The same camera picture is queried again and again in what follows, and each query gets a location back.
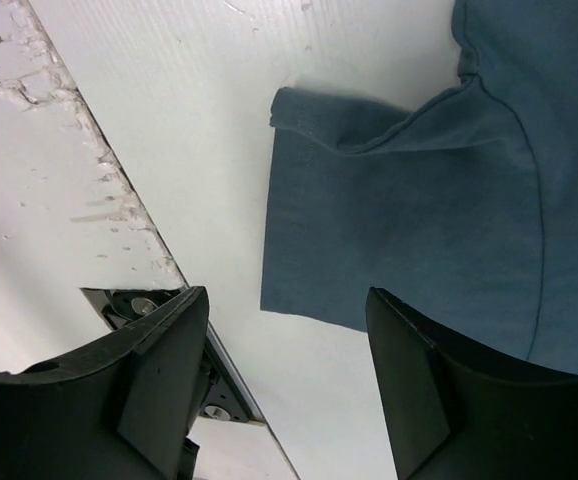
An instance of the black plastic bracket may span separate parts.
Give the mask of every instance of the black plastic bracket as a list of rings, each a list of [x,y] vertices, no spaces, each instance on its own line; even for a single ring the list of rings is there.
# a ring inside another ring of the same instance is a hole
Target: black plastic bracket
[[[143,318],[184,290],[99,290],[82,289],[93,308],[112,330]],[[249,423],[264,421],[237,372],[232,374],[219,351],[219,342],[208,335],[202,355],[199,375],[209,383],[209,391],[201,404],[200,416],[216,420]]]

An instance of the blue cloth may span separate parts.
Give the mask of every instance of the blue cloth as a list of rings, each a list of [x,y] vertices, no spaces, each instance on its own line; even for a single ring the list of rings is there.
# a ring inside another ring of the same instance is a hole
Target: blue cloth
[[[578,373],[578,2],[458,0],[414,113],[282,89],[261,306],[365,330],[367,290]]]

